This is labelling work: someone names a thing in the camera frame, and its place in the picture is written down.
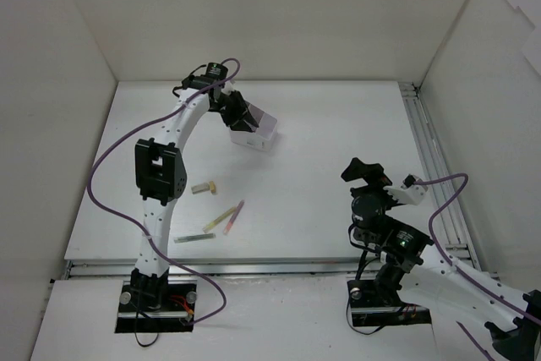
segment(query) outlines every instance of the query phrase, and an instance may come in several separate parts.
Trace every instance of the white floor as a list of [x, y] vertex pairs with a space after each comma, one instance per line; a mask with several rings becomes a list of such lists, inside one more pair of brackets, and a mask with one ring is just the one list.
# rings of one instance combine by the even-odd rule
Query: white floor
[[[163, 334], [153, 347], [142, 349], [133, 334], [114, 333], [122, 281], [56, 282], [32, 361], [439, 359], [430, 325], [388, 327], [371, 337], [351, 331], [344, 276], [219, 283], [229, 299], [222, 313], [192, 333]], [[198, 286], [196, 316], [220, 304], [210, 285]]]
[[[170, 112], [173, 82], [121, 82], [99, 152], [145, 121]], [[380, 162], [394, 183], [409, 173], [423, 176], [412, 130], [396, 82], [237, 82], [245, 99], [278, 119], [278, 138], [269, 153], [234, 145], [216, 113], [207, 113], [192, 133], [183, 159], [189, 185], [214, 180], [218, 195], [179, 200], [172, 219], [169, 253], [187, 262], [235, 260], [335, 260], [357, 258], [347, 241], [351, 223], [349, 189], [340, 174], [357, 156]], [[156, 129], [141, 132], [118, 148], [95, 177], [98, 199], [137, 218], [142, 200], [135, 186], [134, 145]], [[246, 200], [232, 231], [217, 238], [175, 244], [175, 237], [201, 228]], [[392, 215], [426, 227], [430, 199]], [[134, 261], [140, 232], [97, 209], [85, 195], [66, 252], [67, 260]]]

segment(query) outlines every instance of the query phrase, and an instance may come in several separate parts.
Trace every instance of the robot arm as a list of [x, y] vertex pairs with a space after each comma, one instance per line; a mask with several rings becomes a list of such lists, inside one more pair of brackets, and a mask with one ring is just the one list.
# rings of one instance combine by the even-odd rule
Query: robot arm
[[374, 245], [383, 262], [374, 280], [375, 289], [363, 289], [363, 281], [356, 279], [348, 283], [351, 295], [377, 296], [388, 307], [415, 303], [460, 323], [481, 323], [489, 330], [495, 350], [506, 359], [536, 359], [541, 326], [518, 317], [515, 310], [479, 287], [536, 318], [541, 313], [540, 292], [525, 294], [506, 287], [450, 254], [448, 264], [428, 235], [386, 215], [399, 205], [418, 205], [426, 196], [427, 189], [416, 184], [417, 177], [410, 175], [395, 187], [380, 164], [366, 165], [354, 158], [342, 178], [347, 182], [361, 178], [367, 183], [351, 189], [351, 229], [353, 238], [364, 247]]
[[[224, 80], [227, 68], [209, 63], [205, 74], [190, 75], [173, 111], [185, 108], [164, 122], [151, 139], [140, 139], [135, 146], [136, 183], [143, 197], [144, 226], [158, 249], [167, 255], [172, 213], [183, 194], [188, 175], [183, 164], [183, 149], [197, 122], [208, 112], [219, 112], [226, 126], [233, 131], [254, 132], [258, 124], [250, 114], [240, 92], [231, 82], [198, 94], [201, 89]], [[167, 290], [169, 264], [160, 258], [142, 237], [139, 258], [130, 278], [133, 293], [145, 296], [149, 309], [159, 309]]]

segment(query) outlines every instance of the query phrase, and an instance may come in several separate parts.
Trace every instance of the pink marker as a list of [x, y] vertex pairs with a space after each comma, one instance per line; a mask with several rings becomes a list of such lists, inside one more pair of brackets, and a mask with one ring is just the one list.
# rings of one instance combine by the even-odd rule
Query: pink marker
[[229, 230], [231, 230], [231, 227], [233, 227], [233, 222], [235, 222], [235, 219], [238, 216], [238, 213], [240, 213], [240, 210], [244, 206], [244, 200], [241, 200], [240, 203], [237, 206], [237, 209], [233, 213], [233, 216], [231, 216], [231, 219], [229, 220], [229, 223], [227, 224], [226, 228], [223, 229], [223, 233], [227, 235], [229, 233]]

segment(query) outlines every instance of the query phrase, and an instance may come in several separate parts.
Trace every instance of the black bracket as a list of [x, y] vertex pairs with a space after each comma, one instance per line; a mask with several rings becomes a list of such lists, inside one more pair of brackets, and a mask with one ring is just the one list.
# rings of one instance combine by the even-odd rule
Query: black bracket
[[174, 143], [162, 145], [140, 139], [135, 145], [135, 182], [143, 200], [152, 198], [166, 205], [182, 196], [188, 175], [180, 150]]
[[353, 158], [349, 166], [342, 172], [342, 179], [346, 182], [363, 179], [368, 185], [382, 183], [381, 187], [392, 185], [380, 164], [365, 164], [357, 157]]
[[184, 78], [182, 88], [201, 90], [216, 82], [224, 80], [226, 77], [227, 67], [221, 65], [220, 63], [208, 63], [206, 66], [206, 72], [204, 74], [195, 76], [193, 73], [191, 73], [187, 78]]
[[428, 309], [417, 311], [417, 305], [403, 303], [398, 295], [386, 298], [377, 281], [351, 280], [347, 282], [347, 291], [355, 327], [377, 326], [381, 330], [387, 325], [430, 324], [432, 321]]
[[[528, 303], [526, 313], [541, 317], [541, 292], [536, 290], [524, 293], [523, 298]], [[492, 336], [492, 347], [510, 361], [535, 361], [539, 353], [541, 327], [526, 317], [515, 318], [513, 321], [517, 328], [508, 332], [502, 331], [492, 322], [484, 324]]]
[[224, 124], [232, 131], [253, 133], [260, 125], [249, 110], [248, 103], [238, 90], [210, 99], [209, 112], [219, 112]]

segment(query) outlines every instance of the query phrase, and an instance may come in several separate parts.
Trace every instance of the white box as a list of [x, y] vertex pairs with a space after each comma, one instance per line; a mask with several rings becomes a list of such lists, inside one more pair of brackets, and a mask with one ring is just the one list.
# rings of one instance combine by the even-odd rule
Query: white box
[[231, 131], [231, 141], [235, 144], [246, 145], [247, 147], [255, 148], [260, 151], [269, 151], [272, 148], [272, 143], [276, 137], [276, 128], [278, 120], [270, 114], [263, 112], [257, 106], [246, 102], [248, 110], [258, 123], [259, 127], [253, 132], [247, 131]]

